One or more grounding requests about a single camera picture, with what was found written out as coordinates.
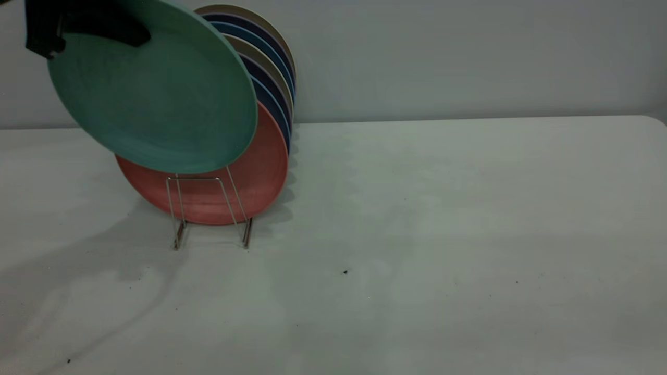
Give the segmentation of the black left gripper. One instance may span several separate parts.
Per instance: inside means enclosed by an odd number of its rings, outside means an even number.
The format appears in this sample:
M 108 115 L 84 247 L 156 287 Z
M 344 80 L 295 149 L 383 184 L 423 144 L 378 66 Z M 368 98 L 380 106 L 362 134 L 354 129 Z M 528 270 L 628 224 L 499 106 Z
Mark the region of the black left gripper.
M 132 47 L 151 40 L 150 31 L 119 1 L 25 1 L 26 49 L 53 59 L 65 49 L 60 35 L 64 31 L 78 35 L 100 36 Z

